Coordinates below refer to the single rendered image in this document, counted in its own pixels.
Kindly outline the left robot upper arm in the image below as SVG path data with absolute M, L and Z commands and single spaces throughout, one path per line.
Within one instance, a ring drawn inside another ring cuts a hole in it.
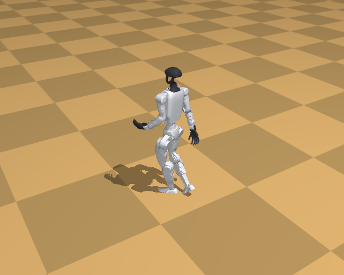
M 166 107 L 165 102 L 167 100 L 167 93 L 162 92 L 156 95 L 155 102 L 157 103 L 158 112 L 160 117 L 163 118 L 163 122 L 166 120 Z

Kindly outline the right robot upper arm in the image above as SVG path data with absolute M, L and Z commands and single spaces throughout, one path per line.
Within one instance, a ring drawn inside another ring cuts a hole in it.
M 183 99 L 183 108 L 182 108 L 182 111 L 184 112 L 184 113 L 187 113 L 187 112 L 190 112 L 191 111 L 191 109 L 190 109 L 190 101 L 189 101 L 189 90 L 187 89 L 187 88 L 185 88 L 185 87 L 181 87 L 181 88 L 183 88 L 183 90 L 184 90 L 184 99 Z

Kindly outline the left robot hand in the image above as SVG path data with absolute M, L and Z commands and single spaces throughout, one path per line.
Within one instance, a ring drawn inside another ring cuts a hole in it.
M 135 119 L 133 120 L 133 124 L 138 128 L 138 129 L 144 129 L 143 126 L 146 126 L 147 123 L 138 123 Z

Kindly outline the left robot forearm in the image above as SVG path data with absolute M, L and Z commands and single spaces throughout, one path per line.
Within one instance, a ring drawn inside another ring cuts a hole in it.
M 163 118 L 158 116 L 152 121 L 149 121 L 146 126 L 143 126 L 145 130 L 153 129 L 154 127 L 160 125 L 163 122 Z

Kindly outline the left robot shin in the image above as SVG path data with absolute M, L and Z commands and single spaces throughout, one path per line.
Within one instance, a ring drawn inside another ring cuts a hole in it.
M 162 169 L 163 177 L 169 187 L 169 190 L 173 190 L 174 188 L 174 170 L 171 169 L 170 166 L 164 166 Z

